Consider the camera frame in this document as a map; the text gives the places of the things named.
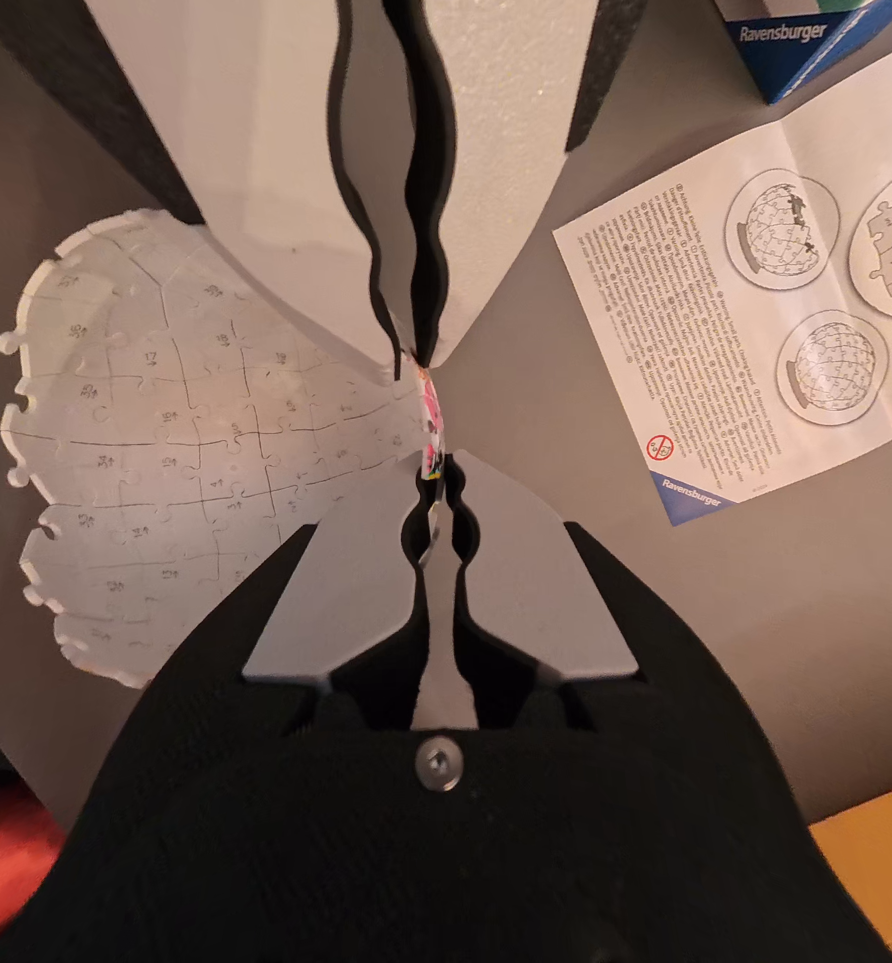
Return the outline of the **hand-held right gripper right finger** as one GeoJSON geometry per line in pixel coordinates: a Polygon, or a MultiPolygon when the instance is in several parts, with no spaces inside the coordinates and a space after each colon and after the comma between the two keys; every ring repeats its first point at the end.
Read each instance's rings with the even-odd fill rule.
{"type": "Polygon", "coordinates": [[[468,451],[449,461],[457,666],[474,691],[630,678],[637,660],[560,514],[468,451]]]}

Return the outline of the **half-built colourful puzzle ball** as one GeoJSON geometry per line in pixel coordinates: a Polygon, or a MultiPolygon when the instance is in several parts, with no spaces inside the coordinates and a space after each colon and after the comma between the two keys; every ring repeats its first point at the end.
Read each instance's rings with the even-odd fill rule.
{"type": "Polygon", "coordinates": [[[429,374],[375,383],[281,319],[200,229],[91,223],[19,296],[0,433],[47,508],[19,565],[80,670],[141,689],[304,524],[416,451],[442,451],[429,374]]]}

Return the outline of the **red orange item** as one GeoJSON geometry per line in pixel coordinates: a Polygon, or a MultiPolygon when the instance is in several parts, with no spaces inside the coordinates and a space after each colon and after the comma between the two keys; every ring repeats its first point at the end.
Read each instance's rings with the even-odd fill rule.
{"type": "Polygon", "coordinates": [[[0,776],[0,930],[42,884],[66,837],[21,779],[0,776]]]}

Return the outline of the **folded paper instruction leaflet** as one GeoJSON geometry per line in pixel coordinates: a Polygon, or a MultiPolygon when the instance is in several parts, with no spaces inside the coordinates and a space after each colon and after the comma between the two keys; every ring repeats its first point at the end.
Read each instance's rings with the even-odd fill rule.
{"type": "Polygon", "coordinates": [[[892,53],[554,238],[671,524],[892,441],[892,53]]]}

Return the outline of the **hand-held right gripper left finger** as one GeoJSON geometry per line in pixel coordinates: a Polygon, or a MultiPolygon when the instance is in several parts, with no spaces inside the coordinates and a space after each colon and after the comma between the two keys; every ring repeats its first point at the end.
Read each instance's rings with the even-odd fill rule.
{"type": "Polygon", "coordinates": [[[411,453],[321,519],[243,668],[249,681],[325,688],[406,626],[438,536],[440,484],[411,453]]]}

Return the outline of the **colourful puzzle box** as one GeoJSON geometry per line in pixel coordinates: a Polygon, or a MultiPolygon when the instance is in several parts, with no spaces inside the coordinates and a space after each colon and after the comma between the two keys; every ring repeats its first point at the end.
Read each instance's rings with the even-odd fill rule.
{"type": "Polygon", "coordinates": [[[777,104],[892,23],[892,1],[714,4],[767,105],[777,104]]]}

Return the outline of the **yellow plastic bin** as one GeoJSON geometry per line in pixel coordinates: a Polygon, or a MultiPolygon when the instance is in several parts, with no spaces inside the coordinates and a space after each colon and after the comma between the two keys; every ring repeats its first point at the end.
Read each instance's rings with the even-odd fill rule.
{"type": "Polygon", "coordinates": [[[814,823],[810,832],[892,951],[892,791],[814,823]]]}

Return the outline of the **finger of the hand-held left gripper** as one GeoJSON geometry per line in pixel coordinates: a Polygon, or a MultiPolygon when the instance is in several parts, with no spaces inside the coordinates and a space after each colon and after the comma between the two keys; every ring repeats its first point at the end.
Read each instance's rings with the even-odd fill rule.
{"type": "Polygon", "coordinates": [[[565,162],[592,1],[383,2],[401,45],[414,146],[415,357],[440,366],[532,233],[565,162]]]}
{"type": "Polygon", "coordinates": [[[379,239],[342,144],[352,3],[87,7],[223,255],[334,357],[400,379],[379,239]]]}

